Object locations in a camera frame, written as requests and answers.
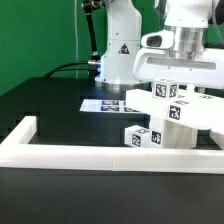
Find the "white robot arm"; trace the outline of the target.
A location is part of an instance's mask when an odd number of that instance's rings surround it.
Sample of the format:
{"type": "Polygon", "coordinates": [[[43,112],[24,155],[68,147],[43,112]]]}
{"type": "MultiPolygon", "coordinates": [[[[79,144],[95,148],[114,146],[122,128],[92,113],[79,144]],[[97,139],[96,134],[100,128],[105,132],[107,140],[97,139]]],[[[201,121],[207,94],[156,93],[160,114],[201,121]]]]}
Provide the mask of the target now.
{"type": "Polygon", "coordinates": [[[131,0],[102,0],[107,10],[107,50],[99,85],[117,88],[157,78],[224,89],[224,49],[204,43],[209,24],[224,23],[224,0],[155,0],[161,31],[141,34],[141,14],[131,0]]]}

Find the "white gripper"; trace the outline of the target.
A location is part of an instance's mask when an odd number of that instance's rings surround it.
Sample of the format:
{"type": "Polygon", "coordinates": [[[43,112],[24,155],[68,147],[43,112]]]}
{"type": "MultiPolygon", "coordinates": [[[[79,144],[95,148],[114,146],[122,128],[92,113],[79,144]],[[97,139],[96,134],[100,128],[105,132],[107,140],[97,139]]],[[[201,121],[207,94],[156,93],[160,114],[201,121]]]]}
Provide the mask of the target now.
{"type": "Polygon", "coordinates": [[[194,59],[175,59],[167,50],[142,48],[135,58],[133,76],[139,81],[167,78],[182,85],[224,89],[224,50],[207,48],[194,59]]]}

